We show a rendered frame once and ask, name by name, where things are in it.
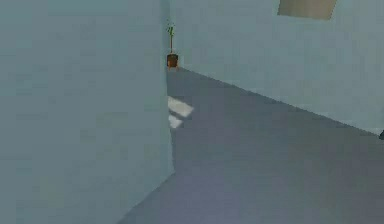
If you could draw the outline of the beige framed wall picture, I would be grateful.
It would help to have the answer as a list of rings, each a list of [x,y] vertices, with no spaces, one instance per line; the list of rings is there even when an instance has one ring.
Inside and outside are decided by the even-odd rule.
[[[277,14],[299,18],[329,20],[337,0],[280,0]]]

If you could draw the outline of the green plant in brown pot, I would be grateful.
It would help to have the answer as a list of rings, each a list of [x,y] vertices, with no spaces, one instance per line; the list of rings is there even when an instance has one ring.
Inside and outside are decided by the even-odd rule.
[[[169,34],[169,42],[170,42],[170,47],[169,47],[169,54],[167,55],[167,68],[178,68],[178,59],[179,56],[174,52],[173,48],[173,38],[175,35],[175,30],[174,30],[174,25],[172,23],[168,24],[167,27],[167,33]]]

